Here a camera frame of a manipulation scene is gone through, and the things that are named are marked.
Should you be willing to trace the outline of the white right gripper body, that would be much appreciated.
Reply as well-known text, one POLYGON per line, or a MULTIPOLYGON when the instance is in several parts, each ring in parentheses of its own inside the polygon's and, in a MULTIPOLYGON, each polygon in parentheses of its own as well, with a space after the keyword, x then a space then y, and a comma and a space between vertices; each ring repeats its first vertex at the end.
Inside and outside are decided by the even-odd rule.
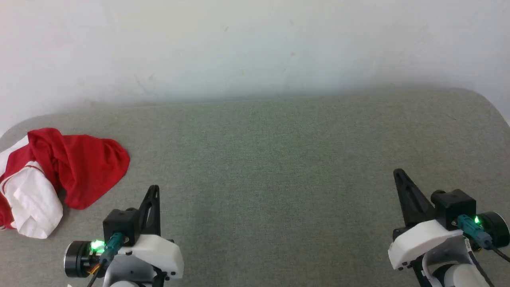
POLYGON ((474 220, 461 215, 453 225, 457 229, 448 231, 437 220, 428 220, 397 236, 388 249, 392 268, 402 270, 420 259, 423 269, 454 261, 474 265, 476 248, 510 245, 510 225, 496 212, 477 214, 474 220))

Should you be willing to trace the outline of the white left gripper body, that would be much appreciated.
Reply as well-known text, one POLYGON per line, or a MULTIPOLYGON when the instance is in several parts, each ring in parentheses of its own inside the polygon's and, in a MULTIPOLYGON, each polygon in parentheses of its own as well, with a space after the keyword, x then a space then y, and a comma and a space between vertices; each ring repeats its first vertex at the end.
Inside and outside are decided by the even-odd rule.
POLYGON ((143 234, 133 246, 124 246, 119 234, 107 242, 77 240, 68 245, 64 271, 69 278, 91 276, 87 287, 102 279, 102 287, 165 287, 182 279, 180 247, 160 236, 143 234))

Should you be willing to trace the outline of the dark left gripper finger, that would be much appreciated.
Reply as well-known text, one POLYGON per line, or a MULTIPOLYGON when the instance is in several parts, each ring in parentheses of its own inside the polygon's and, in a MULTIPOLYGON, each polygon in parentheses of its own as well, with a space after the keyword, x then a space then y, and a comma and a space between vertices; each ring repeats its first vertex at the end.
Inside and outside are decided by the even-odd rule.
POLYGON ((141 234, 161 236, 160 187, 151 185, 139 207, 141 234))

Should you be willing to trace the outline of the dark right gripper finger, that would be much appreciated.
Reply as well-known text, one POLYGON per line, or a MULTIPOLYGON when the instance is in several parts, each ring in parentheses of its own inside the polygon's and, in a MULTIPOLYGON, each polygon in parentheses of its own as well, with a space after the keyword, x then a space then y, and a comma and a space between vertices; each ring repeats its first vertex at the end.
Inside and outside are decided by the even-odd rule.
POLYGON ((435 207, 403 169, 393 171, 401 212, 406 228, 433 220, 435 207))

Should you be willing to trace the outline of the red and white basketball jersey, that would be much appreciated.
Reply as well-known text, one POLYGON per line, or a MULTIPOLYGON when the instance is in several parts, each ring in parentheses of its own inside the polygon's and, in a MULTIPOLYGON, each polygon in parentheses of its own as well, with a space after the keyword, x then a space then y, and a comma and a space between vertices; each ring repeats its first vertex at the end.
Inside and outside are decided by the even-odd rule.
POLYGON ((112 189, 129 168, 115 140, 29 131, 0 152, 0 230, 46 239, 63 218, 63 205, 83 210, 112 189))

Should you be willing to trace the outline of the grey fabric sofa cushion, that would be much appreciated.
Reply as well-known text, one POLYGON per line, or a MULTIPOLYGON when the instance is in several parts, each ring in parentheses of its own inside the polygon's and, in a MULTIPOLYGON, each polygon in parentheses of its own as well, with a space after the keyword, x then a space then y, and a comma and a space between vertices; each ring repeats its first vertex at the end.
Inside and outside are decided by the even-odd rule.
POLYGON ((174 287, 419 287, 387 250, 403 225, 393 170, 430 196, 461 189, 510 220, 510 126, 463 89, 188 103, 40 116, 28 131, 111 138, 130 154, 122 180, 45 240, 0 232, 0 287, 86 287, 68 278, 73 240, 102 237, 115 208, 161 190, 162 236, 185 263, 174 287))

